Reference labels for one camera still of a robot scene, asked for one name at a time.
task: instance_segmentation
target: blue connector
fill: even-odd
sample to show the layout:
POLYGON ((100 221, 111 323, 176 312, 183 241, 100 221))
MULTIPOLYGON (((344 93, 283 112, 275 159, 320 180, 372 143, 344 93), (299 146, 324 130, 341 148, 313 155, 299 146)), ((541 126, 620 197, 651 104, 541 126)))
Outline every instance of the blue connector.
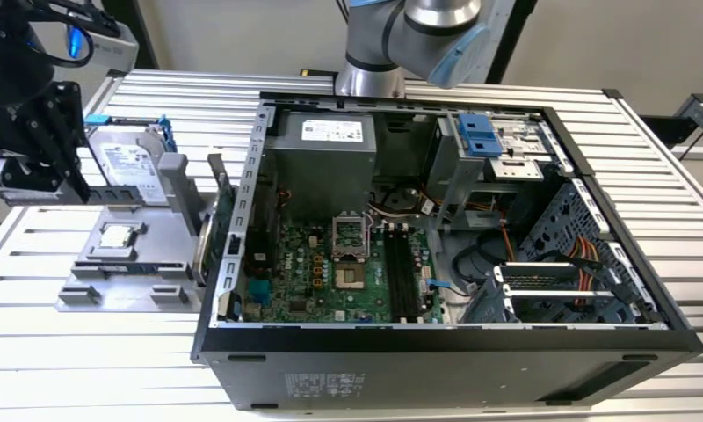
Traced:
POLYGON ((107 126, 112 123, 112 116, 107 114, 90 114, 86 117, 86 124, 88 126, 107 126))
POLYGON ((493 123, 484 114, 459 114, 459 133, 467 142, 469 156, 496 158, 504 154, 493 123))
POLYGON ((429 287, 436 286, 436 287, 443 287, 443 288, 451 288, 451 283, 448 281, 440 281, 436 279, 427 279, 427 285, 429 287))

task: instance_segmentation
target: orange wire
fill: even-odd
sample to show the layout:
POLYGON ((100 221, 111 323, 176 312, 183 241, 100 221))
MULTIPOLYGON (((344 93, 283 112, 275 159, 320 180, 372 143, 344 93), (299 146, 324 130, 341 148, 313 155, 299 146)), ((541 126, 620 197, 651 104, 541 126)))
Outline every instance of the orange wire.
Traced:
MULTIPOLYGON (((595 244, 592 243, 592 240, 589 240, 587 237, 583 238, 584 239, 584 242, 587 242, 587 244, 589 245, 589 258, 592 258, 592 255, 595 257, 595 261, 600 262, 600 253, 597 253, 597 246, 595 246, 595 244)), ((588 275, 588 289, 592 290, 592 282, 595 281, 595 277, 588 275)))
POLYGON ((504 231, 505 250, 508 251, 508 260, 515 261, 516 256, 513 255, 512 240, 508 237, 508 230, 505 229, 505 212, 501 213, 501 230, 504 231))
POLYGON ((576 252, 579 252, 579 237, 576 237, 576 243, 573 244, 572 251, 568 252, 568 256, 573 258, 573 255, 576 255, 576 252))
MULTIPOLYGON (((581 258, 587 259, 587 243, 584 242, 584 239, 581 236, 576 238, 576 246, 579 246, 579 244, 581 244, 581 258)), ((576 254, 579 248, 575 247, 573 250, 575 250, 573 254, 576 254)), ((584 274, 584 270, 581 268, 579 269, 579 289, 581 291, 587 290, 587 277, 584 274)), ((577 305, 584 304, 584 300, 576 299, 576 304, 577 305)))

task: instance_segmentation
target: expansion slot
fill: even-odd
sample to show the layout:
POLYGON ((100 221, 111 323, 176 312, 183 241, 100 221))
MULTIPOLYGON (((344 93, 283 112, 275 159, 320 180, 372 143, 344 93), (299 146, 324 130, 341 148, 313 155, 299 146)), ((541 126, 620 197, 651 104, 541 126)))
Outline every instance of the expansion slot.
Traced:
POLYGON ((396 226, 389 226, 384 236, 391 309, 396 323, 401 322, 403 318, 413 323, 420 316, 417 282, 413 271, 415 257, 412 256, 408 236, 408 230, 396 226))

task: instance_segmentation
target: label sticker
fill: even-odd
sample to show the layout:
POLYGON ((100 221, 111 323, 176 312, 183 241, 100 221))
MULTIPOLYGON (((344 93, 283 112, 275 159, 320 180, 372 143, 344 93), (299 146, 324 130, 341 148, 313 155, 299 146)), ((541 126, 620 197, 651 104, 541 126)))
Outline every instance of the label sticker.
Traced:
POLYGON ((365 375, 344 374, 284 374, 291 397, 360 397, 365 387, 365 375))
POLYGON ((167 196, 156 174, 152 156, 139 145, 104 143, 103 167, 116 185, 136 186, 143 200, 150 203, 167 204, 167 196))
POLYGON ((363 122, 305 120, 303 141, 363 142, 363 122))
POLYGON ((435 202, 425 199, 425 204, 423 205, 423 214, 431 215, 433 213, 435 202))

